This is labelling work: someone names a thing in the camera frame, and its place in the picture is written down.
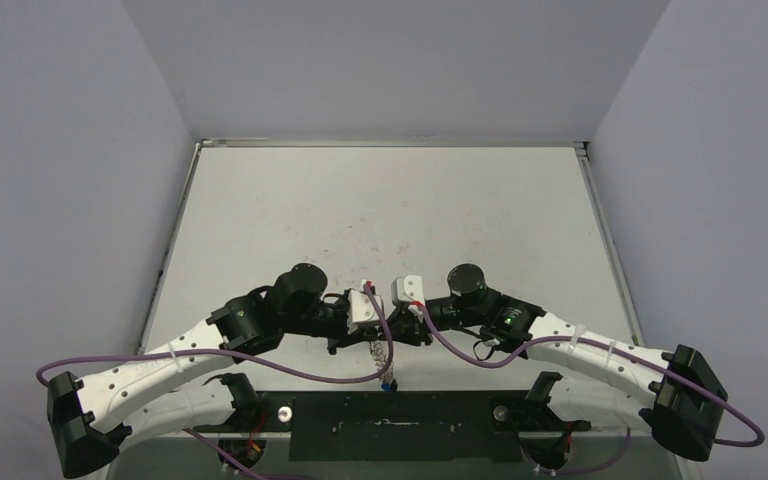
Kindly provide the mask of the key with blue tag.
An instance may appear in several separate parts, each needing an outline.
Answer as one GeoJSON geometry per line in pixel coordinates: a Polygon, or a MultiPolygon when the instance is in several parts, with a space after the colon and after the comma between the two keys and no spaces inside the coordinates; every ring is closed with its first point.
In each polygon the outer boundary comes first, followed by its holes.
{"type": "Polygon", "coordinates": [[[398,391],[398,382],[396,380],[393,380],[389,383],[382,383],[381,389],[384,392],[397,392],[398,391]]]}

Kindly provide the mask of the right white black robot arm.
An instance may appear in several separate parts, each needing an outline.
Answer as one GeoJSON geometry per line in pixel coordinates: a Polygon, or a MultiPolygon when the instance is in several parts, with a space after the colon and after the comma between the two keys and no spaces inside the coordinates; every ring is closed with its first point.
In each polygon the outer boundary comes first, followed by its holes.
{"type": "Polygon", "coordinates": [[[506,353],[497,367],[522,358],[584,376],[551,388],[547,406],[558,419],[646,432],[680,457],[709,459],[728,394],[699,351],[641,347],[598,334],[489,287],[474,264],[454,267],[447,282],[448,296],[432,299],[418,275],[392,282],[394,339],[429,344],[446,330],[476,326],[483,342],[506,353]]]}

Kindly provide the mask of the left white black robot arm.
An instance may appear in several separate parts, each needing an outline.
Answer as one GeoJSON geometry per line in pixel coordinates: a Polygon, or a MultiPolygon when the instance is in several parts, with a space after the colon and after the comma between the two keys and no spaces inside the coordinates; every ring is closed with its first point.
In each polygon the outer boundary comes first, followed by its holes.
{"type": "Polygon", "coordinates": [[[333,380],[263,359],[287,334],[325,338],[335,352],[359,342],[385,343],[382,364],[352,383],[389,375],[393,336],[370,282],[326,301],[328,279],[300,263],[273,284],[229,300],[194,327],[144,355],[98,357],[112,368],[85,376],[64,371],[38,380],[47,389],[47,420],[62,475],[75,479],[109,465],[145,438],[200,426],[258,427],[266,409],[242,362],[320,383],[333,380]]]}

